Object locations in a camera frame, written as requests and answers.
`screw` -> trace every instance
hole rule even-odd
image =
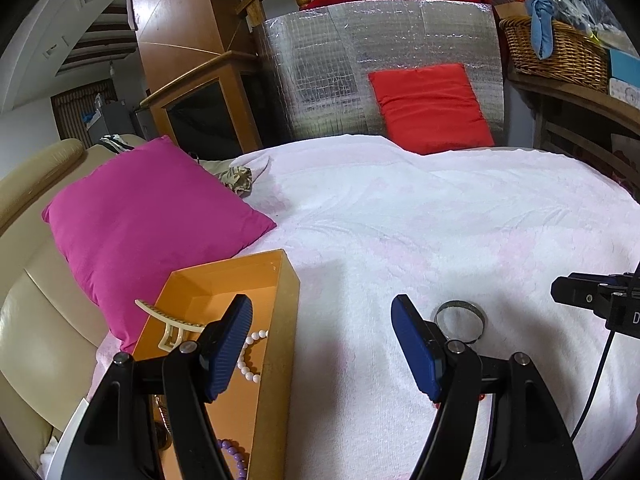
[[[457,339],[453,339],[447,343],[447,348],[450,352],[454,354],[462,354],[465,351],[465,344],[462,341],[458,341]]]
[[[181,354],[190,354],[198,347],[198,344],[195,341],[185,341],[180,345],[180,353]]]
[[[116,355],[113,356],[113,362],[116,363],[118,366],[122,366],[129,359],[131,359],[131,355],[127,354],[126,352],[118,352]]]
[[[523,352],[516,352],[513,355],[513,360],[522,366],[527,366],[531,362],[531,358]]]

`beige leather sofa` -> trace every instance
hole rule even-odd
[[[0,418],[33,467],[87,394],[107,333],[40,215],[60,189],[113,156],[61,140],[0,181]]]

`striped curtain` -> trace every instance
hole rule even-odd
[[[79,86],[51,98],[53,117],[56,119],[60,139],[78,139],[85,148],[92,146],[89,132],[82,116],[95,110],[94,99],[101,93],[105,101],[117,101],[116,90],[111,79]]]

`black cable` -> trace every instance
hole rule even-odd
[[[587,403],[584,405],[584,410],[582,410],[582,415],[578,420],[578,424],[575,425],[574,432],[571,434],[571,440],[573,441],[575,436],[580,431],[580,427],[584,422],[584,419],[587,418],[587,413],[589,412],[589,408],[591,407],[591,403],[593,402],[593,397],[596,395],[596,388],[598,387],[598,382],[600,381],[600,376],[602,375],[602,369],[604,368],[604,361],[607,360],[607,354],[609,353],[609,348],[611,348],[611,342],[613,341],[613,336],[615,335],[615,331],[609,332],[609,337],[607,338],[607,342],[604,345],[604,350],[602,351],[602,357],[600,358],[600,364],[598,365],[598,371],[596,372],[596,376],[593,379],[593,384],[591,385],[591,391],[589,392],[589,398],[587,399]]]
[[[636,267],[636,272],[632,276],[631,280],[629,280],[629,284],[626,288],[626,296],[631,298],[632,291],[634,287],[638,283],[638,279],[640,278],[640,262]],[[607,338],[607,342],[604,345],[604,350],[602,351],[602,357],[600,358],[600,364],[598,365],[598,370],[596,371],[596,376],[593,378],[593,384],[591,385],[591,391],[589,392],[589,397],[587,398],[587,403],[584,405],[584,409],[582,410],[582,415],[578,420],[578,424],[575,425],[574,432],[571,434],[571,440],[573,441],[575,436],[580,431],[580,427],[582,426],[584,419],[587,418],[587,413],[589,412],[589,408],[591,407],[591,403],[593,402],[593,397],[596,396],[596,389],[598,387],[598,382],[600,381],[600,376],[602,375],[602,369],[604,368],[604,362],[607,360],[607,355],[609,354],[609,348],[611,348],[611,343],[613,341],[613,336],[616,334],[615,331],[609,332],[609,337]]]

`open box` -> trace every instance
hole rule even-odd
[[[249,455],[250,480],[284,477],[299,293],[300,280],[286,253],[276,250],[176,270],[156,301],[169,316],[206,324],[220,319],[236,294],[246,294],[254,307],[250,331],[269,330],[269,337],[252,345],[244,359],[260,373],[260,383],[247,381],[236,368],[226,392],[206,404],[216,437],[231,440]],[[158,348],[164,328],[149,317],[133,352],[136,360],[166,355]],[[198,336],[187,333],[185,339]],[[234,460],[224,456],[237,476]],[[182,478],[173,447],[161,460],[166,480]]]

